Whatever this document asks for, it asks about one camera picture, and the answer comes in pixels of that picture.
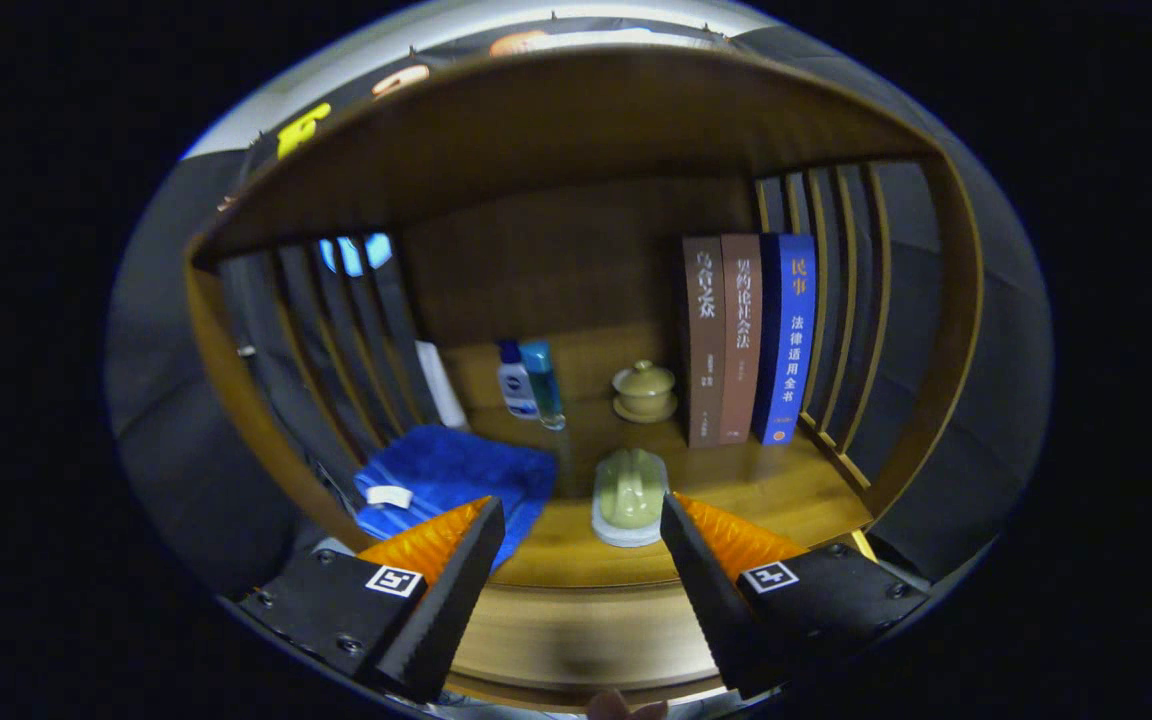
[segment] plastic bottle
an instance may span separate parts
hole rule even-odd
[[[550,343],[543,340],[529,342],[521,346],[520,350],[526,378],[531,381],[532,395],[536,396],[536,407],[540,411],[540,424],[550,430],[567,427],[563,401],[558,395],[558,379],[554,378],[553,361],[550,359]]]
[[[515,418],[535,420],[540,414],[536,409],[536,397],[531,395],[531,382],[526,379],[526,369],[522,365],[518,342],[502,340],[500,346],[500,369],[497,379],[500,381],[500,395],[503,406]]]

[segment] blue bottle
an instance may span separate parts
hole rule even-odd
[[[563,401],[558,395],[558,379],[554,379],[553,359],[550,358],[550,343],[543,340],[526,342],[518,350],[522,351],[522,365],[526,369],[536,407],[540,410],[540,424],[550,430],[567,427]]]

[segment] yellow sticker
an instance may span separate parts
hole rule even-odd
[[[319,127],[319,120],[327,118],[331,111],[332,105],[324,103],[306,114],[301,115],[301,118],[293,120],[291,124],[280,129],[278,131],[278,159],[282,160],[288,152],[296,150],[302,142],[314,137],[314,129]]]

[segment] screw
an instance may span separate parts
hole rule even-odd
[[[349,653],[349,655],[357,655],[357,653],[362,652],[362,643],[343,634],[338,635],[338,647]]]

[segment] ceramic lid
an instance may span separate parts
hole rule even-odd
[[[612,379],[616,392],[630,397],[652,397],[673,389],[673,373],[658,367],[650,359],[639,359],[632,369],[621,370]]]

